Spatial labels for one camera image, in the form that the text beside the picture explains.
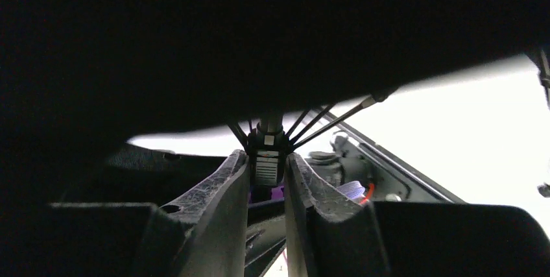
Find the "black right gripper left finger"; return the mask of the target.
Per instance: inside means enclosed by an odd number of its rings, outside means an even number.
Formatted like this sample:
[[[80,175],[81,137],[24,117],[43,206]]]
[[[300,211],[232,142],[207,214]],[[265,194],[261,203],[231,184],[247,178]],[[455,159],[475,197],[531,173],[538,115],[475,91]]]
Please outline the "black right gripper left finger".
[[[242,276],[248,157],[233,151],[163,206],[54,202],[47,270],[54,276]]]

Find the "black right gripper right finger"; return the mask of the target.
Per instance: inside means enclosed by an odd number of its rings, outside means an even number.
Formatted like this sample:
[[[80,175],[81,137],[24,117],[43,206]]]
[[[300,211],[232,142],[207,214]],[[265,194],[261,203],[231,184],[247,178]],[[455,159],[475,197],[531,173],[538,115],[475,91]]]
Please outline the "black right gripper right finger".
[[[289,276],[549,275],[549,239],[520,208],[358,204],[297,154],[286,170]]]

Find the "lavender folding umbrella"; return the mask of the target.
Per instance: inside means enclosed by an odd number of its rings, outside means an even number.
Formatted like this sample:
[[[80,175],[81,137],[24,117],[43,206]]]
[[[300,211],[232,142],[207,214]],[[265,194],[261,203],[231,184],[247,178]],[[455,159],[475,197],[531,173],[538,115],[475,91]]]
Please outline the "lavender folding umbrella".
[[[549,0],[1,0],[1,207],[130,136],[349,99],[549,42]]]

